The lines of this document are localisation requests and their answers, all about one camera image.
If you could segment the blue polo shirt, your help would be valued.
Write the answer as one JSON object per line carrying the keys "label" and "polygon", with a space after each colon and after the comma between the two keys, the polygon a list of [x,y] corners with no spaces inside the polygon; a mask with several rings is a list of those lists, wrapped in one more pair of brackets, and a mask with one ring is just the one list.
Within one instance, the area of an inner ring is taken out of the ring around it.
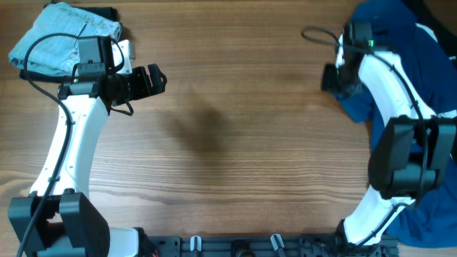
{"label": "blue polo shirt", "polygon": [[[365,1],[352,22],[369,21],[373,38],[393,45],[414,89],[436,113],[456,110],[456,67],[402,1]],[[456,156],[447,164],[443,184],[429,191],[415,209],[406,209],[386,230],[401,243],[420,248],[456,246]]]}

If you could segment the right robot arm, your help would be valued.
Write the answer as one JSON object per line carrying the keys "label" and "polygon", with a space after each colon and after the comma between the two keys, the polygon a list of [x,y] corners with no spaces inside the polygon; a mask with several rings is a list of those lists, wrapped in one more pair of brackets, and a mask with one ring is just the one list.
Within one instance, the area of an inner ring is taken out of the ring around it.
{"label": "right robot arm", "polygon": [[354,19],[330,46],[321,88],[370,121],[368,190],[343,221],[344,251],[383,233],[421,248],[456,245],[456,70],[413,21]]}

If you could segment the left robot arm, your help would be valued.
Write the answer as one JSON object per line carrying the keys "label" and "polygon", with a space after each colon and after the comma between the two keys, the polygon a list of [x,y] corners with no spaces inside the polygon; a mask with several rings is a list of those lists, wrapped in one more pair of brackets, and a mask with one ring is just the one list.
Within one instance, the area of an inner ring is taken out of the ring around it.
{"label": "left robot arm", "polygon": [[8,217],[19,256],[158,256],[142,228],[111,228],[89,200],[96,144],[111,112],[161,94],[166,76],[156,64],[122,73],[117,41],[79,38],[80,61],[53,100],[59,120],[39,177],[26,197],[11,200]]}

